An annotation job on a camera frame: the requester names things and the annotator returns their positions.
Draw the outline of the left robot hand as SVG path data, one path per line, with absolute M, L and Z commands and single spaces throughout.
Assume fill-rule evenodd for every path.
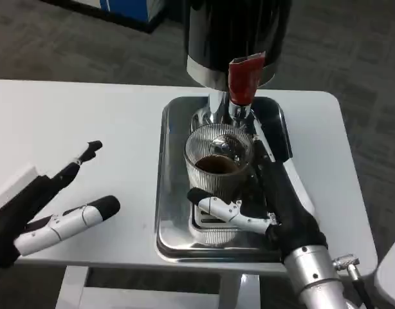
M 113 217 L 120 210 L 114 196 L 104 196 L 59 214 L 36 220 L 38 213 L 76 178 L 83 163 L 96 156 L 100 141 L 87 147 L 55 176 L 27 165 L 0 185 L 0 268 L 19 257 L 50 248 Z

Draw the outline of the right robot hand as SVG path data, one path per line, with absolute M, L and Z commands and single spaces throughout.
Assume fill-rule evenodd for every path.
M 255 162 L 261 172 L 262 188 L 266 193 L 266 204 L 271 206 L 274 219 L 245 216 L 241 213 L 242 205 L 237 200 L 226 203 L 220 197 L 197 187 L 189 190 L 188 200 L 234 227 L 271 238 L 271 242 L 280 251 L 281 259 L 302 247 L 327 248 L 326 237 L 314 215 L 303 206 L 284 162 L 275 158 L 265 139 L 256 138 L 253 146 Z

